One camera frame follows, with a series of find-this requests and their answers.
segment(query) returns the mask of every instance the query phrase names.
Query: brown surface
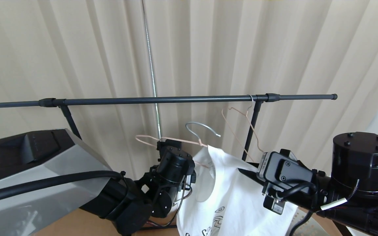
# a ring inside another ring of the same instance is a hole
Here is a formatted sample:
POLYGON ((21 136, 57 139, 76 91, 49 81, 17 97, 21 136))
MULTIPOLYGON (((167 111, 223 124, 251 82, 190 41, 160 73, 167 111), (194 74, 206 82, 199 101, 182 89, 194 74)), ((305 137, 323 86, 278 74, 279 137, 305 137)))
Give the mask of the brown surface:
MULTIPOLYGON (((331 236, 342 236, 335 224, 327 218, 313 215, 313 218, 326 230, 331 236)), ((170 218, 155 219, 159 224, 165 224, 170 218)), ((35 234, 35 236, 118 236, 116 229, 110 221, 103 220, 96 215, 77 209, 53 224, 45 227, 35 234)), ((133 234, 133 236, 178 236, 176 228, 162 230, 142 230, 133 234)))

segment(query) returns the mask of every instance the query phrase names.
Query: printed graphic on shirt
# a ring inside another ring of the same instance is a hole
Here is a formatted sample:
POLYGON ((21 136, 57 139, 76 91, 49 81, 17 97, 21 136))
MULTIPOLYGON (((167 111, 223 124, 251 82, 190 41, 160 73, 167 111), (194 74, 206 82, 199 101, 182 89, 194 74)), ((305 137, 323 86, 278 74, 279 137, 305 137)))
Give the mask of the printed graphic on shirt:
MULTIPOLYGON (((225 207, 222 206, 222 207, 218 208, 215 212, 216 213, 220 213, 220 212, 222 212, 224 210, 225 210, 225 207)), ((213 219, 213 227, 208 227, 208 228, 202 230, 202 235, 203 236, 214 236, 214 235, 217 235, 218 231, 221 228, 222 218, 223 218, 222 215, 217 215, 216 217, 214 217, 214 219, 213 219)))

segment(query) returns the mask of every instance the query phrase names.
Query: silver rod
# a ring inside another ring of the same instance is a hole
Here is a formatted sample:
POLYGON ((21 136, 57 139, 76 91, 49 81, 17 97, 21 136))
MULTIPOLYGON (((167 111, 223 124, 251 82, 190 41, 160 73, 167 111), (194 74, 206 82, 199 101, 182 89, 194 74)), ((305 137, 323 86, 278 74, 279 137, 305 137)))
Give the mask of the silver rod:
MULTIPOLYGON (((144 0, 141 0, 141 1, 142 1, 142 11, 144 13, 145 34, 147 36, 148 55, 150 57, 150 69, 151 69, 151 81, 153 83, 153 94, 154 94, 154 97, 157 97, 156 80, 154 77, 153 58, 151 57, 150 37, 148 36, 148 27, 147 27, 147 18, 145 16, 144 0)), ((160 125, 160 115, 158 112, 158 103, 154 103, 154 106, 156 108, 158 138, 161 138, 161 125, 160 125)))

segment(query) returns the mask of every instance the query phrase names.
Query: robotic arm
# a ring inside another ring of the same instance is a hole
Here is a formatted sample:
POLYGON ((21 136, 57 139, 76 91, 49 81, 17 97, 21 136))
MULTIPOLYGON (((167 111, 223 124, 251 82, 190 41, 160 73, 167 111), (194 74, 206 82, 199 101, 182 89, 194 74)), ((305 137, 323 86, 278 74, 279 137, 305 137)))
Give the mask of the robotic arm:
MULTIPOLYGON (((257 172, 240 172, 264 186, 264 207, 277 214, 289 201, 310 210, 307 217, 316 212, 378 235, 378 136, 345 133, 333 143, 331 177, 285 149, 251 163, 257 172)), ((195 163, 180 142, 157 145, 159 164, 133 181, 67 129, 0 139, 0 235, 30 235, 77 208, 112 221, 120 234, 166 217, 177 192, 195 182, 195 163)))

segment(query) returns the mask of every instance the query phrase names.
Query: beige curtain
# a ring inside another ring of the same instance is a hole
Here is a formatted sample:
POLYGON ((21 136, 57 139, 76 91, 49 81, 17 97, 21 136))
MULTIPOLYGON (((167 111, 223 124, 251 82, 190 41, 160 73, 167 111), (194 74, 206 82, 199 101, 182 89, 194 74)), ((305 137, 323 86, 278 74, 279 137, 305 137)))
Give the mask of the beige curtain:
MULTIPOLYGON (((365 130, 378 110, 378 1, 144 1, 158 96, 327 94, 336 101, 264 103, 256 132, 265 151, 291 149, 330 170, 331 139, 365 130)), ((153 96, 141 1, 0 1, 0 102, 153 96)), ((241 157, 221 110, 245 103, 160 104, 163 136, 196 138, 241 157)), ((81 135, 132 178, 158 153, 154 105, 70 107, 81 135)), ((224 110, 244 145, 246 119, 224 110)), ((0 138, 67 128, 58 108, 0 109, 0 138)), ((199 147, 187 145, 192 154, 199 147)), ((249 154, 261 152, 253 139, 249 154)))

